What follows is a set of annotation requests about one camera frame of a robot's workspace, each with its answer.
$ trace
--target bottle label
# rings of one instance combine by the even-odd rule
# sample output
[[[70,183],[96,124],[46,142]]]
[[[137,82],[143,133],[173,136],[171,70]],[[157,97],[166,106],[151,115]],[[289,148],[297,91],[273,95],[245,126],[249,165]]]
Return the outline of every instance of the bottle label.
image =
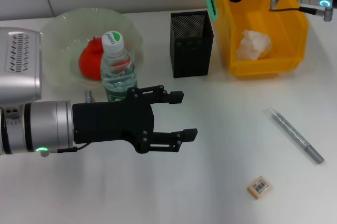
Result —
[[[121,101],[121,100],[125,99],[126,94],[127,94],[126,91],[116,92],[116,91],[108,90],[107,88],[105,88],[105,91],[106,91],[106,95],[107,95],[107,100],[109,102]]]

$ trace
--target bottle cap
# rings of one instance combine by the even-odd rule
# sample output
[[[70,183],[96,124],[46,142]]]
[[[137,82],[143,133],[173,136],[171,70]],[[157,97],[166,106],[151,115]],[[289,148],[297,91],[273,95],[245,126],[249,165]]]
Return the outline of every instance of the bottle cap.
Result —
[[[102,37],[103,50],[108,54],[116,54],[124,49],[124,39],[121,33],[110,31]]]

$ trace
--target vent grille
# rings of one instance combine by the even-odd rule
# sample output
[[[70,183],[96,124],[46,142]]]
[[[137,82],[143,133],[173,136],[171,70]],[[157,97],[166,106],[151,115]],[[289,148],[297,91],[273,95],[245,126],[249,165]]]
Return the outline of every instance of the vent grille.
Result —
[[[30,36],[26,33],[18,33],[9,36],[9,70],[21,73],[29,69],[29,45]]]

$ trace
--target yellow container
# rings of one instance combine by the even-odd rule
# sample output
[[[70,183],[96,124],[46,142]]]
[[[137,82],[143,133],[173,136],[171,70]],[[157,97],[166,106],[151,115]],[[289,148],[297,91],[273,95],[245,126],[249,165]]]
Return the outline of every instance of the yellow container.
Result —
[[[235,76],[257,76],[288,72],[304,59],[309,23],[298,11],[269,12],[270,0],[215,0],[219,17],[215,22],[225,62]],[[277,8],[298,8],[296,0],[280,0]],[[237,61],[236,49],[244,30],[267,34],[271,52],[256,61]]]

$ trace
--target plastic bottle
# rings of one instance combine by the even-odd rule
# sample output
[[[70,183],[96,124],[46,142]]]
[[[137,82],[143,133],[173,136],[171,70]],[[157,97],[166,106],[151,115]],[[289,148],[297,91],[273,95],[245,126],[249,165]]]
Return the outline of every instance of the plastic bottle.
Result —
[[[127,89],[137,86],[134,62],[124,47],[121,33],[111,31],[102,37],[101,76],[108,101],[125,98]]]

